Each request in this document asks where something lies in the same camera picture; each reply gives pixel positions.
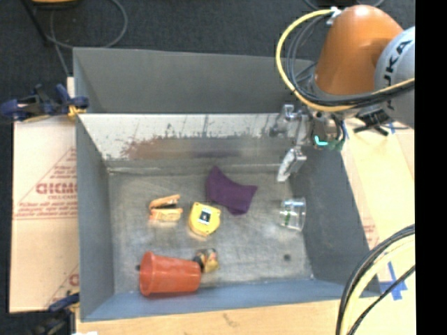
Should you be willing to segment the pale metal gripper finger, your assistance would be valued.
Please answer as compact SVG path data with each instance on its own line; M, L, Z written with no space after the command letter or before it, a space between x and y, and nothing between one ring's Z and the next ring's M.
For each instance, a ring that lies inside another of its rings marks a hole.
M277 181L285 182L293 173L296 173L306 162L307 157L301 147L292 147L284 156L277 173Z
M302 116L299 111L295 111L295 106L285 104L277 115L273 126L270 128L270 137L293 137L301 122Z

